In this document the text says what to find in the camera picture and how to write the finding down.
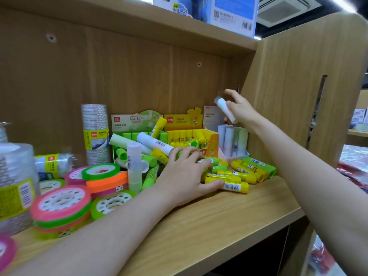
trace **wooden side panel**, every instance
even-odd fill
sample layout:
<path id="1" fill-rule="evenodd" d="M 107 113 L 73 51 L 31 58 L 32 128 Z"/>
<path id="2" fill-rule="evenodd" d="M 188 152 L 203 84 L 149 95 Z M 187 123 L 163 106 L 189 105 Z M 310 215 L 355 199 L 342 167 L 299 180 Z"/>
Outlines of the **wooden side panel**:
<path id="1" fill-rule="evenodd" d="M 0 8 L 0 34 L 0 119 L 36 154 L 84 157 L 82 103 L 186 113 L 228 85 L 228 58 L 16 10 Z"/>
<path id="2" fill-rule="evenodd" d="M 310 151 L 337 164 L 368 63 L 367 23 L 335 13 L 260 41 L 242 95 L 305 146 L 323 75 L 327 75 Z M 254 158 L 272 163 L 255 135 Z"/>

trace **ceiling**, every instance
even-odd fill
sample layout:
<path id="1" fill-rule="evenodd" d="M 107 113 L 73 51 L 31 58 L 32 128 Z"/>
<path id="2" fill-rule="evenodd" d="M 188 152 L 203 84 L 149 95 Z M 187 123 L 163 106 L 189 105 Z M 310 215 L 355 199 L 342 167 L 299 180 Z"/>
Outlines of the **ceiling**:
<path id="1" fill-rule="evenodd" d="M 321 4 L 320 7 L 310 10 L 306 13 L 298 15 L 294 18 L 286 20 L 272 27 L 266 27 L 260 23 L 256 25 L 255 35 L 261 38 L 271 36 L 273 34 L 285 31 L 295 26 L 304 24 L 314 19 L 323 17 L 330 13 L 341 11 L 341 8 L 337 6 L 332 0 L 315 0 Z M 368 19 L 368 0 L 346 0 L 358 9 L 358 13 Z"/>

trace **blue box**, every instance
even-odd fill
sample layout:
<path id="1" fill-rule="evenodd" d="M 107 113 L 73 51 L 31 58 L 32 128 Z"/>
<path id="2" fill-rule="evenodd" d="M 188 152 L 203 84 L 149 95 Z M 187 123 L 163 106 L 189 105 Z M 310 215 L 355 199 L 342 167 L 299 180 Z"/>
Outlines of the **blue box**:
<path id="1" fill-rule="evenodd" d="M 200 0 L 200 20 L 254 37 L 260 0 Z"/>

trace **shelf board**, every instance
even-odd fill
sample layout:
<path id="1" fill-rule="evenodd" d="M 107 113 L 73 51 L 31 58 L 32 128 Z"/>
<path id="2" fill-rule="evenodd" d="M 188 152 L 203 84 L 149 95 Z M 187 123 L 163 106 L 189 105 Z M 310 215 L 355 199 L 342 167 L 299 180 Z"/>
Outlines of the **shelf board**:
<path id="1" fill-rule="evenodd" d="M 200 276 L 303 216 L 278 176 L 250 185 L 248 195 L 218 191 L 163 218 L 119 275 Z M 36 240 L 31 230 L 14 236 L 9 270 L 59 241 Z"/>
<path id="2" fill-rule="evenodd" d="M 257 40 L 138 0 L 0 0 L 0 6 L 231 57 Z"/>
<path id="3" fill-rule="evenodd" d="M 349 130 L 348 135 L 357 135 L 368 138 L 368 132 L 362 132 L 357 130 Z"/>

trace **barcode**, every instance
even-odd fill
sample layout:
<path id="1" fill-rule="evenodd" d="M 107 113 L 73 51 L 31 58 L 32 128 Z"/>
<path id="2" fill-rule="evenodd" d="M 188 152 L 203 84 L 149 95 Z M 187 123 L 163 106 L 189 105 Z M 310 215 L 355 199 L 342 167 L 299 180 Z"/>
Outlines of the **barcode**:
<path id="1" fill-rule="evenodd" d="M 128 156 L 128 170 L 132 170 L 132 157 Z"/>
<path id="2" fill-rule="evenodd" d="M 32 197 L 32 189 L 30 186 L 30 182 L 25 182 L 24 184 L 19 186 L 19 192 L 21 194 L 23 208 L 26 209 L 32 205 L 33 197 Z"/>
<path id="3" fill-rule="evenodd" d="M 240 192 L 242 189 L 241 185 L 225 183 L 224 190 Z"/>
<path id="4" fill-rule="evenodd" d="M 252 162 L 256 163 L 256 164 L 261 164 L 263 166 L 265 166 L 266 164 L 261 162 L 261 161 L 257 161 L 256 159 L 251 159 Z"/>
<path id="5" fill-rule="evenodd" d="M 163 143 L 163 142 L 161 142 L 161 141 L 156 141 L 156 144 L 158 144 L 158 145 L 160 145 L 160 146 L 165 146 L 166 145 L 166 143 Z"/>
<path id="6" fill-rule="evenodd" d="M 252 30 L 252 23 L 248 23 L 246 21 L 243 21 L 243 24 L 241 26 L 242 29 Z"/>

